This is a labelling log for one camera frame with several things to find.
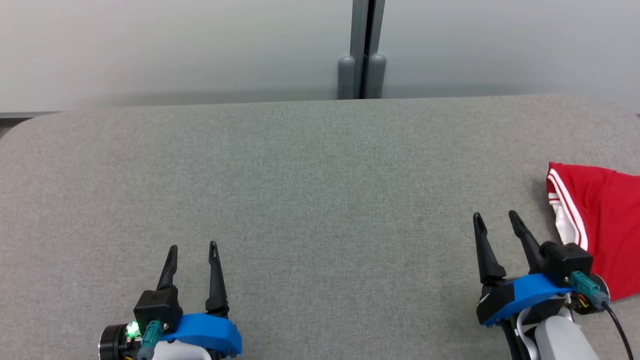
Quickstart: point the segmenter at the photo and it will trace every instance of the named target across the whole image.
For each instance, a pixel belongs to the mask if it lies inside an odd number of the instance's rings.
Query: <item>teal connector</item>
[[[154,349],[162,338],[162,331],[162,323],[157,320],[153,320],[147,325],[136,360],[151,360],[153,358]]]
[[[580,271],[574,271],[571,273],[569,283],[575,291],[586,296],[598,310],[602,310],[604,308],[602,306],[602,302],[608,304],[611,301],[607,294],[600,291],[600,287],[593,282],[593,280]]]

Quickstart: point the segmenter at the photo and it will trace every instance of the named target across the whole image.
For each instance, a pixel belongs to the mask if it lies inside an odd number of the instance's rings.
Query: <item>white wall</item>
[[[383,97],[572,92],[640,113],[640,2],[386,0]]]
[[[345,0],[7,0],[0,113],[334,99]]]

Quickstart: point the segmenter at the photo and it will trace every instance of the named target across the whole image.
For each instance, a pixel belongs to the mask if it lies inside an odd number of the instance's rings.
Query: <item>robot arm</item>
[[[133,310],[136,321],[104,329],[100,360],[211,360],[242,353],[242,337],[227,315],[227,291],[216,243],[209,245],[211,282],[206,313],[182,314],[173,285],[177,256],[174,245],[156,290],[140,296]]]
[[[515,211],[513,231],[522,242],[529,274],[506,279],[493,254],[482,216],[474,215],[476,252],[482,291],[476,307],[482,326],[502,327],[513,360],[598,360],[573,322],[573,313],[609,311],[633,359],[624,332],[609,307],[604,281],[591,274],[593,257],[576,244],[538,244]],[[524,326],[533,325],[527,330]]]

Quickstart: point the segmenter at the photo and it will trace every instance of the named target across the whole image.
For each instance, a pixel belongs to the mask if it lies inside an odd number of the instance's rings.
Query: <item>camera lens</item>
[[[122,360],[121,351],[127,346],[126,332],[127,324],[125,323],[104,328],[98,344],[100,360]]]

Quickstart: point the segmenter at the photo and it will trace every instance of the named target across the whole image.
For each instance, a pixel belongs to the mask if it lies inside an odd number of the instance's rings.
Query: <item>gray table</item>
[[[94,359],[171,244],[186,313],[216,240],[244,359],[508,359],[475,314],[480,211],[509,275],[507,212],[557,239],[549,161],[638,174],[640,121],[527,96],[114,108],[0,141],[1,359]],[[615,304],[640,356],[640,298]],[[606,314],[577,319],[624,359]]]

